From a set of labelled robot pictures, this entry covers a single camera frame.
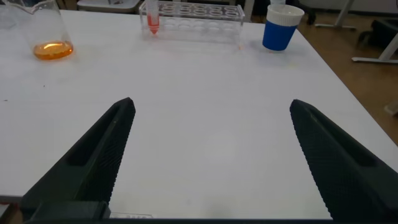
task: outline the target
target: white tabletop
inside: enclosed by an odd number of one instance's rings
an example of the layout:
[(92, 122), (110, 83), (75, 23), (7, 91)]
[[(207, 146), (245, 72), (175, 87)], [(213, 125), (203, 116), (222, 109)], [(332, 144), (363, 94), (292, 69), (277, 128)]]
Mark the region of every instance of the white tabletop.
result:
[(148, 42), (139, 16), (62, 11), (76, 54), (36, 60), (0, 30), (0, 194), (23, 195), (115, 102), (136, 117), (114, 212), (158, 218), (330, 218), (289, 106), (316, 106), (398, 170), (398, 148), (296, 32), (282, 54), (245, 24), (243, 49)]

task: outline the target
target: floor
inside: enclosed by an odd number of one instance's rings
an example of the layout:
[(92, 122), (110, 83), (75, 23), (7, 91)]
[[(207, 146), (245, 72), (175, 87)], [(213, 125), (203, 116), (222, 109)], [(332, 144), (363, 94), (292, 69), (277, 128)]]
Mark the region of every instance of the floor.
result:
[[(337, 14), (318, 13), (317, 23), (333, 24)], [(384, 111), (384, 107), (398, 100), (398, 65), (353, 63), (351, 57), (379, 57), (383, 49), (357, 45), (362, 31), (371, 30), (371, 23), (379, 17), (349, 14), (345, 24), (356, 26), (357, 31), (316, 28), (303, 18), (298, 30), (310, 42), (324, 61), (367, 109), (380, 127), (398, 144), (398, 118)], [(252, 18), (264, 22), (264, 17)]]

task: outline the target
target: orange liquid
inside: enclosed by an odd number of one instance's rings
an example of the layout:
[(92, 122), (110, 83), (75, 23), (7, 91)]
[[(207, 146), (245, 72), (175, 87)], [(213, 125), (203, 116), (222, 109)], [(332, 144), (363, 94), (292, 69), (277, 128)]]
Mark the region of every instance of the orange liquid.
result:
[(153, 18), (152, 20), (152, 16), (150, 14), (148, 14), (148, 26), (149, 26), (149, 30), (155, 35), (157, 33), (157, 31), (159, 30), (159, 16), (157, 16), (156, 18)]
[(33, 54), (42, 60), (63, 58), (73, 52), (73, 46), (68, 41), (51, 41), (38, 44), (33, 48)]

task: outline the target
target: beaker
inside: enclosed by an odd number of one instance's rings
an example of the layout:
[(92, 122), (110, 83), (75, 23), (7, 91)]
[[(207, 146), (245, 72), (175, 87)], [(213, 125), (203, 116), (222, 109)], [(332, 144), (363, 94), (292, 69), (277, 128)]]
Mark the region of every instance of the beaker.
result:
[(73, 52), (55, 0), (3, 1), (9, 6), (21, 34), (37, 58), (52, 60)]

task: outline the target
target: blue cup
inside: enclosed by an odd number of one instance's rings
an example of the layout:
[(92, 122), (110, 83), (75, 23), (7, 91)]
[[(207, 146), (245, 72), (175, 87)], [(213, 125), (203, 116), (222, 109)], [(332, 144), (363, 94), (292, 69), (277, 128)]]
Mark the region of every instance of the blue cup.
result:
[(274, 51), (285, 50), (303, 15), (304, 11), (294, 6), (268, 6), (263, 46)]

